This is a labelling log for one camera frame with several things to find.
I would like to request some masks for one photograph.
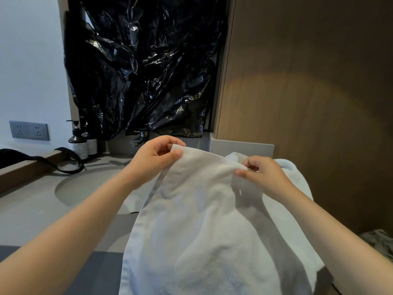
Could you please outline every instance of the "white wall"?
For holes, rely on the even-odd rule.
[[[57,0],[0,0],[0,148],[67,146],[70,105]],[[50,141],[13,139],[9,120],[47,123]]]

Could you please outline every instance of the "bottle label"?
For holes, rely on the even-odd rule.
[[[93,155],[97,153],[97,139],[87,140],[88,154]]]
[[[68,143],[68,148],[74,151],[83,160],[88,157],[88,147],[86,143]]]

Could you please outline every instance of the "soap dispenser bottle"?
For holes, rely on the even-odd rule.
[[[87,140],[82,136],[79,121],[67,120],[72,122],[72,137],[68,140],[68,148],[74,151],[84,160],[88,158]]]
[[[82,133],[82,137],[87,140],[87,152],[89,157],[94,157],[97,154],[97,139],[91,133],[91,130],[89,129],[89,124],[87,122],[85,122],[85,132]]]

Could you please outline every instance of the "black strap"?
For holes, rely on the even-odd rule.
[[[64,147],[56,148],[55,150],[59,150],[62,153],[65,153],[67,157],[76,160],[78,162],[78,168],[75,170],[71,170],[71,171],[65,171],[65,170],[61,170],[57,165],[55,165],[54,163],[51,163],[48,159],[46,159],[42,156],[30,156],[25,153],[14,150],[14,149],[2,149],[1,152],[3,155],[4,154],[7,154],[7,155],[11,154],[11,155],[19,157],[20,159],[17,162],[24,161],[24,160],[35,160],[35,161],[46,163],[46,164],[50,165],[52,168],[54,168],[62,173],[70,174],[70,175],[77,174],[85,168],[85,165],[83,164],[81,158],[74,151],[72,151],[68,148],[64,148]]]

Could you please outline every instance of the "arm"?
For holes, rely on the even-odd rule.
[[[0,263],[0,294],[62,294],[93,252],[125,198],[183,152],[161,136],[142,146],[130,164],[80,205]]]
[[[393,294],[393,264],[297,189],[278,163],[252,156],[243,164],[258,172],[235,175],[287,208],[345,294]]]

